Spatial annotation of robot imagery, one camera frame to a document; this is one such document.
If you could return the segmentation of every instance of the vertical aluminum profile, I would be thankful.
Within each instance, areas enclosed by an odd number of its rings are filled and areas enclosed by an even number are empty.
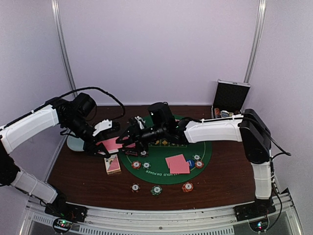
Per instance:
[[[68,55],[67,55],[67,49],[65,46],[64,35],[63,35],[62,24],[61,24],[61,16],[60,16],[60,10],[59,10],[59,1],[58,0],[51,0],[51,3],[52,3],[53,17],[54,17],[55,25],[57,27],[57,32],[58,32],[58,36],[59,36],[59,43],[60,43],[60,47],[61,47],[63,64],[65,67],[65,71],[67,73],[67,79],[68,79],[70,88],[73,91],[76,89],[76,86],[75,86],[72,71],[70,69]]]
[[[263,25],[264,25],[264,19],[265,19],[265,10],[266,10],[266,0],[260,0],[259,1],[259,11],[258,11],[258,16],[256,20],[256,26],[255,26],[255,32],[254,32],[254,39],[253,39],[253,44],[252,44],[252,49],[251,49],[251,54],[250,54],[250,59],[248,63],[248,67],[246,70],[246,75],[245,75],[245,83],[249,83],[256,59],[256,53],[260,44],[261,40],[261,35],[263,31]]]

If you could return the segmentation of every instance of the dark brown tabletop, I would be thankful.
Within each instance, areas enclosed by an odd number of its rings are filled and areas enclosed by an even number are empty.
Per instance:
[[[119,120],[121,131],[130,117],[147,116],[147,106],[127,106],[125,117]],[[209,106],[171,106],[173,114],[193,118],[210,118]],[[113,118],[120,107],[101,106],[94,122]],[[162,185],[163,192],[153,196],[154,184],[133,176],[121,163],[121,172],[107,175],[104,160],[83,152],[73,152],[65,144],[48,182],[67,195],[68,201],[95,207],[125,210],[182,210],[220,207],[254,200],[252,166],[245,157],[242,143],[212,142],[213,154],[205,170],[191,180],[194,190],[185,193],[182,184]],[[133,193],[133,183],[141,186]]]

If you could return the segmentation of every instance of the white wall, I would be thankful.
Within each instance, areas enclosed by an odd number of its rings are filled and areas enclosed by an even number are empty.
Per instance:
[[[244,81],[258,0],[59,2],[78,88],[125,104],[210,104],[217,79]]]
[[[0,124],[69,90],[50,0],[0,1]],[[11,156],[16,164],[44,179],[57,146],[59,127],[41,132]],[[28,197],[0,188],[0,233],[19,231]]]
[[[313,231],[313,1],[268,1],[245,107],[255,109],[274,139],[292,153],[274,160],[305,234]]]

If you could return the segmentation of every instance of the green poker mat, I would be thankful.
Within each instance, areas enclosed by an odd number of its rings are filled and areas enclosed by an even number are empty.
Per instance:
[[[143,118],[147,126],[152,126],[150,116]],[[204,163],[204,167],[190,169],[190,174],[170,174],[165,158],[183,154],[186,160],[192,159],[193,155],[198,154]],[[149,145],[149,155],[147,157],[136,157],[119,152],[119,159],[125,168],[137,178],[153,184],[173,185],[186,182],[199,175],[209,164],[212,156],[212,144],[209,141],[193,143],[189,145],[170,144],[166,140],[158,140]],[[140,161],[141,167],[133,169],[132,162]],[[144,169],[143,163],[149,162],[151,167]]]

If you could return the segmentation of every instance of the case lid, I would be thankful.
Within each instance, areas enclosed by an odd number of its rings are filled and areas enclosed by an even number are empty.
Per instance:
[[[213,107],[229,112],[241,110],[250,87],[248,83],[218,80]]]

